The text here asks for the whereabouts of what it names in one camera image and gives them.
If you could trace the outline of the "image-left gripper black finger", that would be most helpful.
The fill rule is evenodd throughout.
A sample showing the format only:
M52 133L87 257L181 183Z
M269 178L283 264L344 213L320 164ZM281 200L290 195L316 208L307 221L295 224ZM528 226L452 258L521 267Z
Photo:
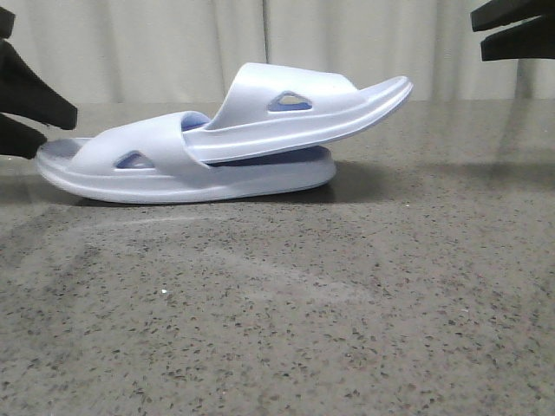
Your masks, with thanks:
M38 148L47 142L47 138L35 129L1 114L0 153L33 159Z
M1 112L72 130L77 108L47 85L7 41L1 41Z

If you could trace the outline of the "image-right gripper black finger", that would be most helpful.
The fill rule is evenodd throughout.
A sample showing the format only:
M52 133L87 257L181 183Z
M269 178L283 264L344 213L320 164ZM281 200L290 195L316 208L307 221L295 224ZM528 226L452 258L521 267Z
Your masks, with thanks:
M554 16L540 16L492 34L480 46L483 61L553 59Z
M472 30L485 31L554 13L552 0L492 0L470 14Z

